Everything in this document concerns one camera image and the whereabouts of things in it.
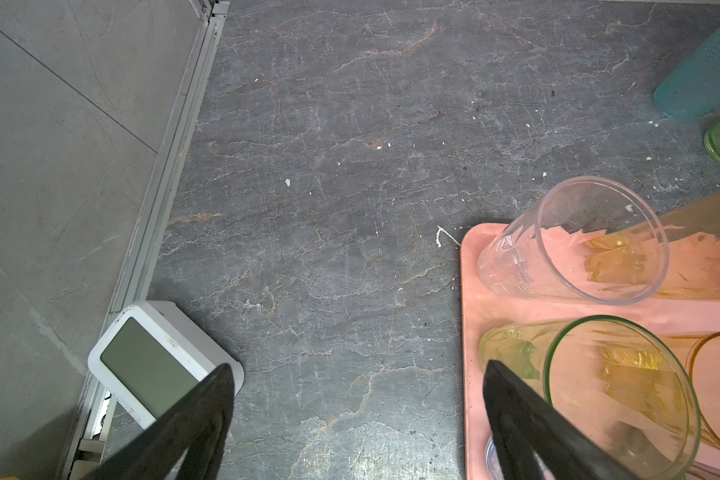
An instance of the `marble surface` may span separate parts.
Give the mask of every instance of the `marble surface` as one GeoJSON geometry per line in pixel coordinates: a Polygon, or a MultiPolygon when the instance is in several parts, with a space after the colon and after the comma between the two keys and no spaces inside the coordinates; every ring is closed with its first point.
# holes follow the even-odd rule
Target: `marble surface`
{"type": "Polygon", "coordinates": [[[651,92],[720,6],[230,11],[150,291],[246,369],[220,478],[462,478],[458,242],[576,175],[659,211],[716,190],[720,112],[651,92]]]}

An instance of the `white frame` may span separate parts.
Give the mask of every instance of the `white frame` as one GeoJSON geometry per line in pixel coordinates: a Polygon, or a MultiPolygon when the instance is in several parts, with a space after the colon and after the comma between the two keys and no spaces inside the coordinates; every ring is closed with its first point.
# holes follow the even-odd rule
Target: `white frame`
{"type": "Polygon", "coordinates": [[[237,395],[244,377],[240,363],[231,358],[184,315],[175,303],[147,300],[135,302],[120,312],[90,351],[88,368],[142,428],[150,426],[155,421],[155,417],[101,361],[101,354],[123,328],[125,322],[131,318],[152,335],[198,381],[204,379],[218,365],[229,363],[232,367],[235,395],[237,395]]]}

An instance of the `grout line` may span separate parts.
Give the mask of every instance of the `grout line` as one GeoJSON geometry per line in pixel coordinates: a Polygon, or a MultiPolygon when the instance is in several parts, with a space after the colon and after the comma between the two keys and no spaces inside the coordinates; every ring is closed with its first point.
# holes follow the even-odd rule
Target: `grout line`
{"type": "Polygon", "coordinates": [[[46,65],[45,63],[43,63],[38,57],[35,57],[29,50],[27,50],[26,48],[22,47],[18,42],[16,42],[15,40],[13,40],[11,37],[8,36],[8,34],[6,34],[5,32],[3,32],[2,30],[0,30],[0,34],[3,35],[4,37],[6,37],[6,38],[10,41],[10,43],[12,43],[12,44],[16,45],[17,47],[19,47],[22,52],[24,52],[24,53],[26,53],[27,55],[29,55],[33,60],[35,60],[37,63],[39,63],[43,68],[45,68],[46,70],[48,70],[48,72],[51,72],[53,76],[55,76],[56,78],[58,78],[59,80],[61,80],[62,82],[64,82],[64,83],[67,85],[67,87],[69,87],[69,88],[71,88],[72,90],[76,91],[76,92],[78,93],[78,95],[81,96],[82,98],[85,98],[85,99],[88,101],[88,103],[90,103],[91,105],[93,105],[94,107],[96,107],[96,110],[98,110],[98,111],[100,111],[101,113],[105,114],[107,117],[109,117],[110,120],[112,120],[113,122],[115,122],[116,124],[118,124],[119,126],[121,126],[122,129],[124,129],[126,132],[128,132],[129,134],[131,134],[135,139],[137,139],[139,142],[141,142],[145,147],[147,147],[147,148],[149,148],[150,150],[152,150],[155,155],[158,155],[157,150],[155,150],[154,148],[152,148],[151,146],[149,146],[149,144],[148,144],[147,142],[145,142],[144,140],[142,140],[141,138],[137,137],[134,132],[132,132],[131,130],[128,130],[128,127],[126,127],[125,125],[123,125],[122,123],[120,123],[119,121],[117,121],[117,120],[115,119],[115,117],[113,117],[112,115],[108,114],[102,107],[100,107],[98,104],[96,104],[96,102],[94,102],[93,100],[91,100],[90,98],[88,98],[82,91],[77,90],[70,82],[67,82],[67,81],[64,80],[58,73],[56,73],[56,72],[54,72],[53,70],[51,70],[48,65],[46,65]]]}

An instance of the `white speck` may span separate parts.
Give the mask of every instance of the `white speck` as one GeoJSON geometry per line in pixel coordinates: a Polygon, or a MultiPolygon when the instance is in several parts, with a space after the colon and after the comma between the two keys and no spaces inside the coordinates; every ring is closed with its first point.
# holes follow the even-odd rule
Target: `white speck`
{"type": "Polygon", "coordinates": [[[442,244],[440,243],[440,232],[444,232],[446,235],[448,235],[448,238],[450,238],[455,244],[461,246],[461,244],[455,238],[453,238],[453,236],[445,228],[438,225],[438,233],[434,237],[434,242],[438,245],[438,248],[440,248],[442,246],[442,244]]]}

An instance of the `white device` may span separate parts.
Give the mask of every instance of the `white device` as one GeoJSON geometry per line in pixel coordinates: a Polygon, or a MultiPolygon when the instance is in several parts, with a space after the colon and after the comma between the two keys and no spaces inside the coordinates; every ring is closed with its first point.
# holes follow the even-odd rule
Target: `white device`
{"type": "Polygon", "coordinates": [[[91,373],[143,428],[222,363],[232,368],[237,395],[240,363],[174,302],[151,300],[123,309],[88,355],[91,373]]]}

